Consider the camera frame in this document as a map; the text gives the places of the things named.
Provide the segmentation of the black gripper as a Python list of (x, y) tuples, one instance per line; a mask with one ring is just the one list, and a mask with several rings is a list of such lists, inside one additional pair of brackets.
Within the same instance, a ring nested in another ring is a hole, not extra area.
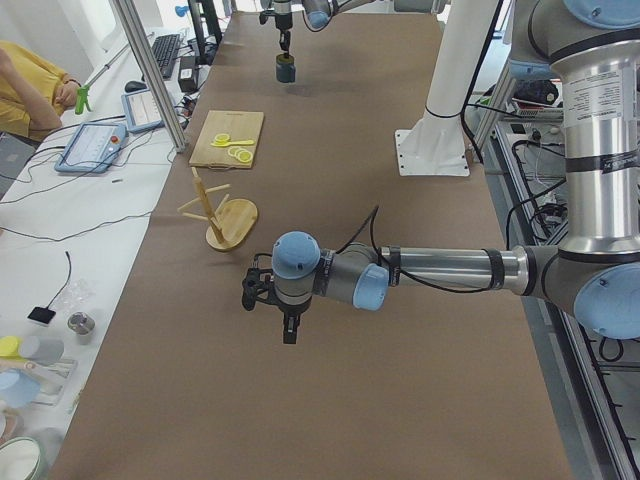
[(293, 27), (293, 15), (291, 11), (274, 11), (276, 28), (280, 31), (279, 45), (281, 50), (288, 54), (290, 50), (290, 30)]
[(297, 330), (304, 313), (304, 305), (282, 304), (279, 309), (283, 313), (283, 343), (294, 345), (297, 343)]

